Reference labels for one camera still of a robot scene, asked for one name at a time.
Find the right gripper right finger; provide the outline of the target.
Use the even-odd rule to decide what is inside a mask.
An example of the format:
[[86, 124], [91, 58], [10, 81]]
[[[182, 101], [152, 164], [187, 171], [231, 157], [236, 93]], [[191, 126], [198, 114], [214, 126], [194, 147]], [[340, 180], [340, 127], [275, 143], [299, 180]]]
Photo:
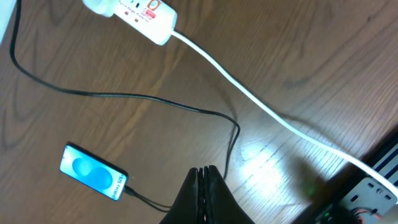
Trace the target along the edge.
[[204, 168], [205, 217], [211, 224], [254, 224], [239, 206], [216, 166]]

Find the blue Galaxy smartphone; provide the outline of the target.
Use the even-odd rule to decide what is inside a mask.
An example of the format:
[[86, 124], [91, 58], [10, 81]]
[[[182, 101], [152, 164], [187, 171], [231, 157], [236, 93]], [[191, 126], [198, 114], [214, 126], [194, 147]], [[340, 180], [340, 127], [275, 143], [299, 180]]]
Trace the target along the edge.
[[60, 171], [114, 201], [128, 180], [125, 170], [72, 142], [65, 145]]

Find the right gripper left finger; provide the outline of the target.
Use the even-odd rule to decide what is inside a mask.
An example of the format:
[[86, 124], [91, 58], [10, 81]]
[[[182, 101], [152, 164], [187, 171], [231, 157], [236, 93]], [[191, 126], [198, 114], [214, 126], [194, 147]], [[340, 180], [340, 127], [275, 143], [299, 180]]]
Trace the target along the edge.
[[198, 223], [199, 170], [191, 168], [177, 197], [160, 224]]

